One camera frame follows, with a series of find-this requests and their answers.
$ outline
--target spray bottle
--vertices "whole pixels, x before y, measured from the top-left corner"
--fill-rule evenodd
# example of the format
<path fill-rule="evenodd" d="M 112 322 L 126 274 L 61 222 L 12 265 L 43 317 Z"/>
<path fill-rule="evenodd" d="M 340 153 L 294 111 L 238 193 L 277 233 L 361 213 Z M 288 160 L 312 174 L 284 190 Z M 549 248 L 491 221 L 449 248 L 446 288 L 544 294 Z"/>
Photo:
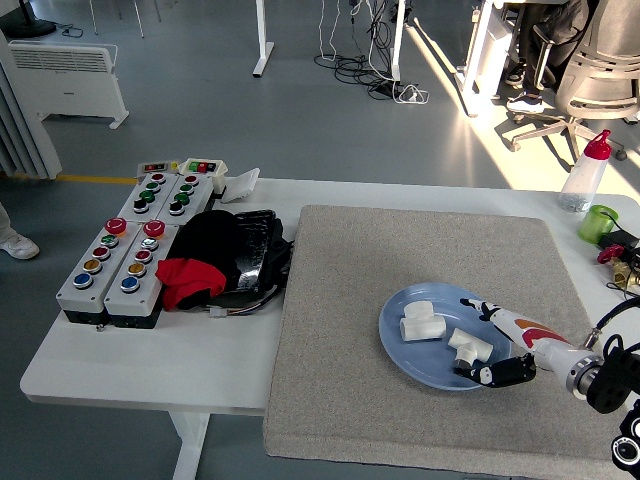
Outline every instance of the spray bottle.
<path fill-rule="evenodd" d="M 591 206 L 611 156 L 611 147 L 607 144 L 610 134 L 610 130 L 603 130 L 591 140 L 573 166 L 560 192 L 559 203 L 565 210 L 584 212 Z"/>

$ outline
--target gray felt mat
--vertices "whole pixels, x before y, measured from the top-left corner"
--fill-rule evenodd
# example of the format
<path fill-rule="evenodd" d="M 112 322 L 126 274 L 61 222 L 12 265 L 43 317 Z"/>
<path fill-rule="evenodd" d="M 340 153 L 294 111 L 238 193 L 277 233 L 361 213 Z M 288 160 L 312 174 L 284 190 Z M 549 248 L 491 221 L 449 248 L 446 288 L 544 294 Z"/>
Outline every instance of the gray felt mat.
<path fill-rule="evenodd" d="M 305 207 L 264 420 L 269 455 L 543 479 L 629 478 L 610 456 L 624 413 L 596 413 L 550 372 L 507 389 L 451 392 L 400 371 L 380 342 L 380 311 L 397 291 L 425 282 L 475 292 L 574 345 L 589 331 L 541 220 Z"/>

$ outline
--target white pvc tee fitting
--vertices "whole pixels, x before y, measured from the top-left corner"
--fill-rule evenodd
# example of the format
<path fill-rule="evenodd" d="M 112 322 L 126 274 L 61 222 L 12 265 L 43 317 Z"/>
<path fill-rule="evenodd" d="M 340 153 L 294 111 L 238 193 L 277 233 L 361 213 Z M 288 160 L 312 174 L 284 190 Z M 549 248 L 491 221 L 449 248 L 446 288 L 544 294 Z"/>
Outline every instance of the white pvc tee fitting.
<path fill-rule="evenodd" d="M 480 340 L 456 328 L 449 339 L 449 346 L 457 350 L 456 363 L 459 366 L 471 368 L 473 362 L 480 360 L 486 362 L 493 352 L 493 345 Z"/>
<path fill-rule="evenodd" d="M 407 304 L 404 314 L 400 319 L 400 334 L 405 342 L 441 338 L 447 331 L 444 317 L 433 314 L 433 304 L 429 301 Z"/>

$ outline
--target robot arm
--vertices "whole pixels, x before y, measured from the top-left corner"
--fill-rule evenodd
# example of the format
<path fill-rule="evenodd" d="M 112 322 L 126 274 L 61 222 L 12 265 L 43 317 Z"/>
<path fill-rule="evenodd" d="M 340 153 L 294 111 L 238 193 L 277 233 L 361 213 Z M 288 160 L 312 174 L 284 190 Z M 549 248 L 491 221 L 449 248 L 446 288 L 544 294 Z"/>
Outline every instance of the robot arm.
<path fill-rule="evenodd" d="M 508 377 L 503 385 L 496 386 L 514 385 L 533 379 L 535 373 L 531 375 L 527 372 L 535 371 L 537 365 L 553 372 L 558 381 L 577 398 L 586 399 L 592 374 L 602 365 L 601 356 L 591 350 L 576 349 L 551 328 L 492 303 L 466 298 L 461 299 L 460 303 L 480 312 L 480 320 L 493 323 L 503 335 L 522 347 L 533 359 L 531 361 L 531 357 L 527 357 L 528 360 L 524 361 L 522 359 L 525 356 L 515 362 L 508 359 L 487 367 L 490 370 L 499 368 Z M 468 375 L 470 372 L 456 373 L 474 380 L 473 376 Z"/>
<path fill-rule="evenodd" d="M 456 374 L 488 387 L 505 387 L 532 380 L 536 365 L 553 372 L 575 397 L 587 400 L 599 413 L 617 410 L 633 390 L 640 394 L 640 344 L 628 349 L 622 338 L 613 335 L 605 344 L 604 357 L 591 347 L 601 329 L 619 313 L 640 306 L 640 298 L 622 302 L 598 323 L 585 346 L 573 347 L 549 327 L 489 302 L 460 299 L 460 303 L 476 309 L 479 319 L 491 322 L 513 343 L 527 351 L 523 357 L 509 358 L 479 369 L 455 367 Z M 640 400 L 620 425 L 621 435 L 611 443 L 613 463 L 640 479 Z"/>

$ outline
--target red cloth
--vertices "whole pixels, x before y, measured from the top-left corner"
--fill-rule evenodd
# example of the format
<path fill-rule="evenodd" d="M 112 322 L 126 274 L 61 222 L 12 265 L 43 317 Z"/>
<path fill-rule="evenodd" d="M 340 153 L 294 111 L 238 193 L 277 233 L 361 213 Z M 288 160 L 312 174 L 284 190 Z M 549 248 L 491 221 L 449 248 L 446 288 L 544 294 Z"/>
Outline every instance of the red cloth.
<path fill-rule="evenodd" d="M 212 297 L 224 291 L 226 277 L 213 265 L 186 258 L 160 260 L 156 277 L 166 285 L 162 303 L 172 310 L 183 298 L 201 290 L 209 290 Z"/>

